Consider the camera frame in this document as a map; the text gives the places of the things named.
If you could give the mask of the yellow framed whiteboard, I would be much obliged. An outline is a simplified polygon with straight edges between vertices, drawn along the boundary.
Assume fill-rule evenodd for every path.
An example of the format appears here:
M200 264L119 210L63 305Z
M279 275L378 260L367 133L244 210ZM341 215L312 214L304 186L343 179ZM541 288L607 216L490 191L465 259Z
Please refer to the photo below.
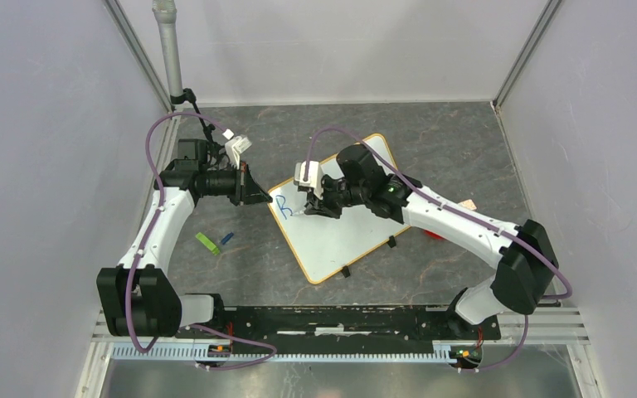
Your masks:
M306 194L297 190L291 178L271 188L269 194L273 199L270 212L311 284L322 283L408 229L374 216L364 206L343 210L339 219L292 217L293 212L304 209Z

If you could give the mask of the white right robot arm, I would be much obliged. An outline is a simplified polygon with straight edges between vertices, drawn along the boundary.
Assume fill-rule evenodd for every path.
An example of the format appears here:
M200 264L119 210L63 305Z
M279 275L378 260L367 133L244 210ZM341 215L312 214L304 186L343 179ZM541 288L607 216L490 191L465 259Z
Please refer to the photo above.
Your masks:
M305 214L338 219L344 209L363 206L376 217L455 243L494 269L451 302L445 325L452 336L467 338L486 318L506 310L531 315L546 298L559 264L542 224L500 221L447 200L365 143L344 148L336 161L339 178L316 161L296 164L294 184L307 195Z

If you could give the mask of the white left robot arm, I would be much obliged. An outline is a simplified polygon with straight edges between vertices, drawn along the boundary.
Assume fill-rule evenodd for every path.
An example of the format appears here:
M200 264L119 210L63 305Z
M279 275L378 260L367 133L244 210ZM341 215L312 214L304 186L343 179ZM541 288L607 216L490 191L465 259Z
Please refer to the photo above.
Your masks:
M229 163L211 164L212 145L182 139L173 159L154 182L151 207L126 254L103 268L96 286L109 333L127 337L172 337L182 324L183 304L167 277L169 260L187 218L200 199L226 197L234 206L269 203L241 155L251 146L244 136L224 146Z

